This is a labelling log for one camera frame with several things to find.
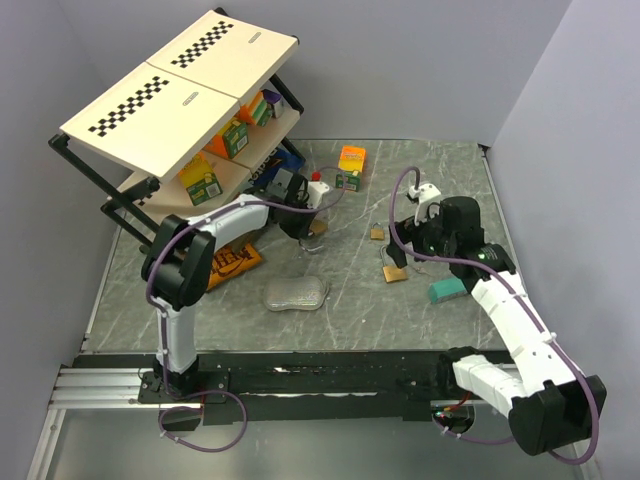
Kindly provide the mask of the large brass padlock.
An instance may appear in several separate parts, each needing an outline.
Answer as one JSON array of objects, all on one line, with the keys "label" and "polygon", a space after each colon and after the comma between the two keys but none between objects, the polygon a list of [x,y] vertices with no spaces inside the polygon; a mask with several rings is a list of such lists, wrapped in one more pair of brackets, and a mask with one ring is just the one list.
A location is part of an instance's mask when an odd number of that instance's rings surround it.
[{"label": "large brass padlock", "polygon": [[401,269],[395,264],[391,264],[389,262],[386,247],[384,245],[381,246],[379,254],[382,262],[382,273],[387,284],[405,281],[408,279],[408,275],[404,269]]},{"label": "large brass padlock", "polygon": [[308,235],[298,241],[299,247],[307,253],[315,254],[323,249],[323,236],[328,231],[328,224],[314,219],[309,227]]}]

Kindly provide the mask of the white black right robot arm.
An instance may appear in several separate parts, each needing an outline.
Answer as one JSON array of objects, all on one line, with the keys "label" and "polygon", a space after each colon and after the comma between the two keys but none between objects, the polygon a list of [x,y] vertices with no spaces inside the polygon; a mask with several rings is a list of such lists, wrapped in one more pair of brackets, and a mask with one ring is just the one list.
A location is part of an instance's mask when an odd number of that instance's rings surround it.
[{"label": "white black right robot arm", "polygon": [[486,241],[478,202],[441,198],[433,187],[410,188],[407,196],[416,211],[391,221],[388,255],[399,268],[409,256],[447,263],[492,321],[518,371],[507,373],[472,347],[454,348],[441,358],[438,390],[448,398],[470,392],[485,400],[507,418],[513,439],[531,456],[583,440],[595,443],[604,383],[585,376],[561,351],[509,254]]}]

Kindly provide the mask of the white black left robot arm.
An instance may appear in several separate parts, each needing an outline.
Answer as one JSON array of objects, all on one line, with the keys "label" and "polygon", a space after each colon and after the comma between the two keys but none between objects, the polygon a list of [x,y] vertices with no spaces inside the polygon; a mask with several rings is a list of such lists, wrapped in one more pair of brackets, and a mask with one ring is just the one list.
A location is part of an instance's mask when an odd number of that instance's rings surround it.
[{"label": "white black left robot arm", "polygon": [[154,373],[172,400],[187,401],[198,387],[195,305],[208,290],[215,254],[270,223],[292,239],[308,238],[330,191],[321,180],[282,169],[266,186],[250,188],[209,213],[169,215],[161,222],[141,277],[158,319]]}]

